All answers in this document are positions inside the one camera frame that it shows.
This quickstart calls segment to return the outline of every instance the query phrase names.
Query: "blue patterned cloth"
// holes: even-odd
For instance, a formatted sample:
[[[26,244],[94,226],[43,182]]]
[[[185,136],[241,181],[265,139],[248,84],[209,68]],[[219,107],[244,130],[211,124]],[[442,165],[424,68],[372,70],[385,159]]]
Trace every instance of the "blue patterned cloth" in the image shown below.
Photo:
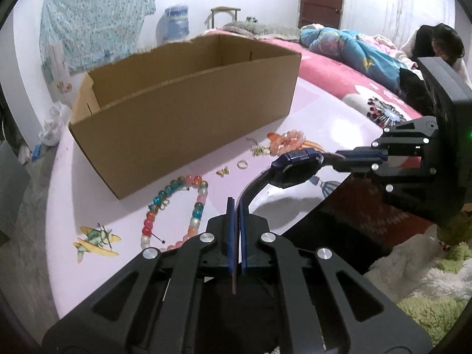
[[[352,30],[334,28],[303,29],[300,41],[311,52],[342,62],[393,93],[400,90],[400,68],[407,66],[393,57],[365,44],[362,35]]]
[[[137,52],[145,16],[155,0],[44,0],[39,46],[44,73],[53,80],[46,46],[62,40],[71,73],[89,70]]]

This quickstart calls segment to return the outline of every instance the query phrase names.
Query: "person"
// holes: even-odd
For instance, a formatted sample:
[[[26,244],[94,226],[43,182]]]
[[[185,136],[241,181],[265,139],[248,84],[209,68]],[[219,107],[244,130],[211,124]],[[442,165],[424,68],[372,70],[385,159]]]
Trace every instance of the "person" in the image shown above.
[[[412,61],[420,57],[441,57],[472,89],[472,83],[463,60],[464,44],[459,34],[446,24],[422,25],[401,48]]]

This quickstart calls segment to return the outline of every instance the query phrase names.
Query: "ring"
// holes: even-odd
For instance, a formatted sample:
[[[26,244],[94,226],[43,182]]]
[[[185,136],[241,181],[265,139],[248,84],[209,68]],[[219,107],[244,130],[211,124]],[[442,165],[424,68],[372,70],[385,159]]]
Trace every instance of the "ring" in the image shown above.
[[[247,161],[245,159],[242,159],[241,161],[238,161],[238,163],[237,163],[237,167],[242,169],[242,170],[246,169],[248,166],[249,166],[249,164],[247,163]]]

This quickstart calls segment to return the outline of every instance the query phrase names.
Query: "blue water bottle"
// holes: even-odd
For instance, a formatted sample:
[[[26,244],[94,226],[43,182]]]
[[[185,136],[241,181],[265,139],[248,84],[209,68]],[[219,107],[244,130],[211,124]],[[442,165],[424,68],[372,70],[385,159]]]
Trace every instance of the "blue water bottle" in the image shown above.
[[[164,41],[184,40],[190,33],[188,28],[188,6],[173,5],[165,10],[167,31]]]

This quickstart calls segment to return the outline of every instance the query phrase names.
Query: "white bead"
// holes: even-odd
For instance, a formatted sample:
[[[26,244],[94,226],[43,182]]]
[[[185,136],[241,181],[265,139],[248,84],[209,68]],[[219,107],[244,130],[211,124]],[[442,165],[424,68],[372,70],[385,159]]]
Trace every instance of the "white bead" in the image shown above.
[[[208,189],[207,188],[198,189],[198,194],[202,197],[206,197],[208,195]]]
[[[198,229],[200,226],[200,220],[198,218],[190,218],[190,226]]]
[[[150,237],[147,235],[141,235],[141,244],[143,245],[149,245],[150,244]]]

